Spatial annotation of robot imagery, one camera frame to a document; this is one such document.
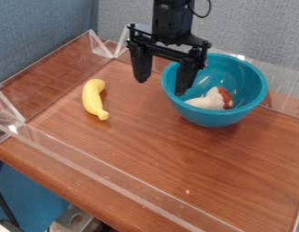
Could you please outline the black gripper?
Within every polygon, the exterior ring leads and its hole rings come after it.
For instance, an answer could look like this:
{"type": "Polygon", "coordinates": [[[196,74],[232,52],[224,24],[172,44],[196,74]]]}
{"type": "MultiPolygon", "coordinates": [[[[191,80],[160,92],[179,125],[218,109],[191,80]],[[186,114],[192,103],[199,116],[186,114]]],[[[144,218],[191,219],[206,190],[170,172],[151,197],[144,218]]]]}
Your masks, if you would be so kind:
{"type": "Polygon", "coordinates": [[[134,74],[143,83],[151,76],[152,58],[160,56],[180,62],[176,72],[175,94],[184,95],[200,69],[204,68],[211,43],[192,33],[194,17],[206,18],[212,11],[208,1],[206,14],[195,12],[195,0],[154,0],[151,28],[128,25],[134,74]]]}

